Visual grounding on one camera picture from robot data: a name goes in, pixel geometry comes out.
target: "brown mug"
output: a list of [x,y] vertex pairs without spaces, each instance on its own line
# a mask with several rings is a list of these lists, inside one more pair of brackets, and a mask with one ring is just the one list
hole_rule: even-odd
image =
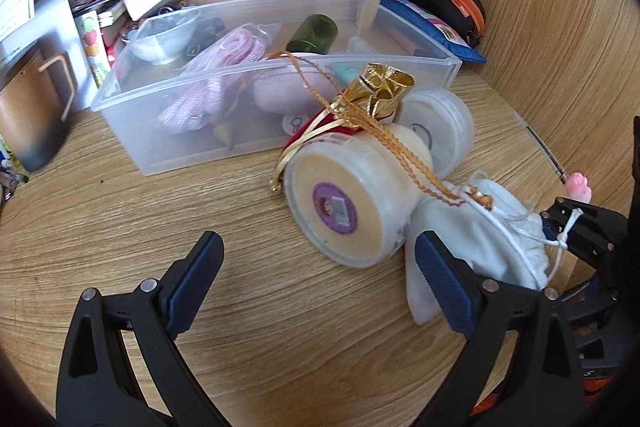
[[[62,65],[70,87],[64,106],[47,71],[56,62]],[[64,143],[75,96],[76,83],[66,55],[44,61],[37,42],[0,73],[0,135],[28,171],[44,167]]]

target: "barcode sticker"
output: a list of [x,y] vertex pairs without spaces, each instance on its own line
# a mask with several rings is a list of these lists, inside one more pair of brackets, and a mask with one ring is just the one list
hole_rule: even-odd
[[349,212],[344,198],[331,198],[332,216],[341,227],[348,227],[351,225],[349,220]]

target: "stack of books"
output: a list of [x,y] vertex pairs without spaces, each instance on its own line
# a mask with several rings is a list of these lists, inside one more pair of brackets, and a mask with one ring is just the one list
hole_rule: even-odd
[[124,0],[69,0],[98,86],[111,70],[120,30],[130,22]]

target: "white drawstring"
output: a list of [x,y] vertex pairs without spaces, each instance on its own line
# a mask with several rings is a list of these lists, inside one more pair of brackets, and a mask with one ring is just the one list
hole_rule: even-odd
[[[571,231],[575,223],[578,221],[578,218],[583,214],[583,211],[580,210],[580,208],[574,208],[571,211],[571,215],[569,216],[569,219],[567,220],[564,229],[562,229],[562,232],[560,232],[556,236],[555,241],[550,241],[546,238],[542,239],[538,236],[532,235],[531,233],[517,227],[514,224],[515,221],[522,221],[526,219],[526,217],[528,216],[512,216],[496,207],[494,207],[493,210],[490,212],[486,210],[482,205],[476,203],[474,200],[468,197],[468,194],[466,194],[466,191],[468,191],[469,187],[465,186],[465,187],[456,187],[456,188],[459,189],[459,191],[457,190],[456,192],[458,193],[458,195],[460,195],[461,198],[463,198],[467,203],[470,203],[473,208],[475,208],[480,214],[482,214],[487,220],[489,220],[489,222],[492,223],[494,227],[496,227],[498,230],[502,232],[505,239],[507,239],[507,241],[509,242],[511,248],[513,248],[513,250],[516,251],[516,253],[520,257],[525,268],[533,276],[533,279],[536,281],[536,283],[539,286],[538,289],[539,290],[544,289],[548,284],[548,282],[551,279],[553,279],[553,277],[555,277],[556,273],[558,272],[558,269],[560,267],[560,261],[562,260],[562,254],[564,253],[564,250],[568,249],[566,242],[568,240],[569,232]],[[522,237],[527,237],[528,239],[532,239],[534,241],[537,241],[538,243],[542,243],[543,245],[558,247],[558,253],[556,254],[556,261],[554,263],[554,267],[551,270],[551,273],[549,274],[549,276],[546,278],[546,281],[542,282],[538,278],[536,270],[533,268],[533,265],[531,264],[529,257],[522,251],[522,248],[520,247],[520,245],[518,245],[513,240],[513,237],[511,236],[511,234],[507,231],[507,229],[505,229],[504,225],[497,219],[497,217],[500,217],[503,220],[505,220],[507,223],[509,223],[510,227],[514,230],[514,232],[516,232],[518,235],[521,235]]]

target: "pink knitted fabric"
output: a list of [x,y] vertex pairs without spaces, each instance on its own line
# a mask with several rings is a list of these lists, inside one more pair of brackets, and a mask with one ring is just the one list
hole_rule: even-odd
[[[193,74],[255,62],[264,58],[265,45],[246,28],[236,28],[200,52],[182,71]],[[236,105],[242,80],[251,73],[212,76],[178,90],[178,99],[167,107],[158,120],[174,134],[218,123]]]

